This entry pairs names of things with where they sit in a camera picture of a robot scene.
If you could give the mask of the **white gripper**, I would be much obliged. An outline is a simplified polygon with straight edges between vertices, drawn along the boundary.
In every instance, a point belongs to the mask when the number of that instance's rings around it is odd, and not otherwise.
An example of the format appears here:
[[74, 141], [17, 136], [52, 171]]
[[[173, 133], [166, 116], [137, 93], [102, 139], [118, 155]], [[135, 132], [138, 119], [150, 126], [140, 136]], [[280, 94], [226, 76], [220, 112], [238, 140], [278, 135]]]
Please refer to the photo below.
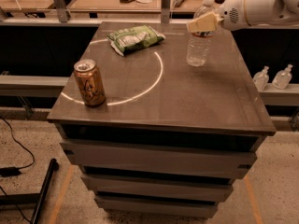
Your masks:
[[225, 0], [219, 7], [219, 13], [207, 12], [198, 18], [187, 22], [187, 30], [191, 34], [214, 32], [219, 23], [229, 31], [249, 27], [245, 15], [246, 0]]

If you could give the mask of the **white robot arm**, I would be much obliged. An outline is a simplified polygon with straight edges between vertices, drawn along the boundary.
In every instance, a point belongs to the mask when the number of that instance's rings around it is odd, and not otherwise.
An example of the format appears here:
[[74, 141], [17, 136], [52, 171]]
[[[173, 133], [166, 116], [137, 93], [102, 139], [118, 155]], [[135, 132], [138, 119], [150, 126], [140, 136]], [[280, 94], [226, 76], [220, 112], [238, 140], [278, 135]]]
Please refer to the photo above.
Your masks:
[[187, 23], [191, 34], [222, 28], [235, 31], [261, 24], [280, 25], [298, 21], [299, 0], [225, 0], [217, 11]]

